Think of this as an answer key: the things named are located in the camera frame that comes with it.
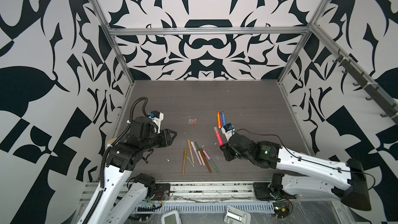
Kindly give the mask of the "blue marker pen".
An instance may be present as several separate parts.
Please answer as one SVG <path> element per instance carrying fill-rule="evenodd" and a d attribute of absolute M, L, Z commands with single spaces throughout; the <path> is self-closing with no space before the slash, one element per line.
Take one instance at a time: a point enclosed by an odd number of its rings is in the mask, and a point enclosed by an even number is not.
<path fill-rule="evenodd" d="M 224 127 L 226 125 L 225 114 L 224 114 L 224 112 L 221 112 L 221 113 L 222 113 L 223 127 Z"/>

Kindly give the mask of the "orange marker pen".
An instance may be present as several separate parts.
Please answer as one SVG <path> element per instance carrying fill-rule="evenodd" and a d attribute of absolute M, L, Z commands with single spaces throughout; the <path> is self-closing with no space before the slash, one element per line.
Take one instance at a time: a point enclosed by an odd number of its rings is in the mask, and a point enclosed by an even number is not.
<path fill-rule="evenodd" d="M 220 115 L 220 112 L 217 112 L 217 123 L 218 123 L 218 128 L 221 128 L 221 115 Z"/>

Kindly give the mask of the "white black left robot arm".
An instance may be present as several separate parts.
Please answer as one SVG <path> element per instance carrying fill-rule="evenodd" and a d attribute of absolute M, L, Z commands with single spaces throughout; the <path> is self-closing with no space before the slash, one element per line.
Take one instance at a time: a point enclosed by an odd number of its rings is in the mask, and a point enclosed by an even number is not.
<path fill-rule="evenodd" d="M 140 161 L 147 162 L 156 148 L 169 147 L 177 133 L 162 129 L 164 118 L 159 111 L 146 111 L 147 97 L 138 98 L 130 109 L 126 129 L 111 143 L 103 155 L 99 184 L 78 220 L 79 224 L 123 224 L 133 211 L 155 191 L 155 179 L 141 173 L 134 176 L 127 193 L 118 200 L 120 191 Z"/>

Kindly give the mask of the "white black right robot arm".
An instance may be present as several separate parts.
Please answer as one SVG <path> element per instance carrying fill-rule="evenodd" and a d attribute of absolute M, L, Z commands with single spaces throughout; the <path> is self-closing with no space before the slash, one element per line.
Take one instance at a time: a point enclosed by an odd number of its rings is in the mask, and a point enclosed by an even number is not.
<path fill-rule="evenodd" d="M 261 169 L 279 170 L 272 177 L 268 194 L 287 198 L 295 195 L 325 195 L 360 211 L 372 209 L 367 173 L 361 162 L 334 162 L 286 148 L 282 143 L 255 142 L 229 131 L 220 146 L 226 161 L 247 160 Z"/>

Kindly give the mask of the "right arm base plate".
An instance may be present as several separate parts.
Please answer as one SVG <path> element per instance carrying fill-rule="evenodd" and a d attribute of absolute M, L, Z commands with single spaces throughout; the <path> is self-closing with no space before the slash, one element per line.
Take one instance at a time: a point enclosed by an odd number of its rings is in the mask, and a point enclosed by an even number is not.
<path fill-rule="evenodd" d="M 277 200 L 280 197 L 271 190 L 271 183 L 255 182 L 253 183 L 254 194 L 257 200 L 270 201 Z"/>

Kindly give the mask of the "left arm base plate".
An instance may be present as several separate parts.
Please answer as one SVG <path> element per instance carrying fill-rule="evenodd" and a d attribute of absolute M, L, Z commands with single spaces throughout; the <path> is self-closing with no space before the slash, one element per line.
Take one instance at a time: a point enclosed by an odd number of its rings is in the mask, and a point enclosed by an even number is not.
<path fill-rule="evenodd" d="M 156 183 L 152 200 L 162 201 L 169 196 L 171 185 L 169 183 Z"/>

